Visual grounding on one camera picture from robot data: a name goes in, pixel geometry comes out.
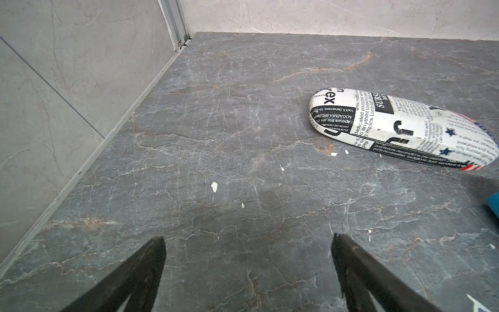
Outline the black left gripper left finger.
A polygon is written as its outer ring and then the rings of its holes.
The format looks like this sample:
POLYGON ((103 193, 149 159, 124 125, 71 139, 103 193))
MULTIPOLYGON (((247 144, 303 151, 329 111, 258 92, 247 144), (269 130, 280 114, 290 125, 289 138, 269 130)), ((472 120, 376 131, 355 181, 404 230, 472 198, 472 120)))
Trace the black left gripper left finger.
POLYGON ((165 240, 154 237, 63 311, 151 311, 165 261, 165 240))

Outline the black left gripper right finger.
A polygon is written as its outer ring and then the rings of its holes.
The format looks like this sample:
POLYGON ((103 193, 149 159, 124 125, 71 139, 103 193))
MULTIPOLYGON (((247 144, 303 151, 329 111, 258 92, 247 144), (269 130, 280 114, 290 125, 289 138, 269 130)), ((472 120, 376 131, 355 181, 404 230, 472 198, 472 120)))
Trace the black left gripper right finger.
POLYGON ((335 233, 331 243, 342 296, 349 311, 439 311, 408 287, 370 253, 345 234, 335 233))

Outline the blue flashlight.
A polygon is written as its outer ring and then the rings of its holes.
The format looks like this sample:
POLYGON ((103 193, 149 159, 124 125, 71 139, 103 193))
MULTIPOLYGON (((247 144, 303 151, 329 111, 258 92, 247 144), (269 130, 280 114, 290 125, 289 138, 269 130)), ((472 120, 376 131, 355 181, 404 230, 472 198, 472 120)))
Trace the blue flashlight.
POLYGON ((486 204, 495 216, 499 218, 499 193, 497 192, 489 196, 486 204))

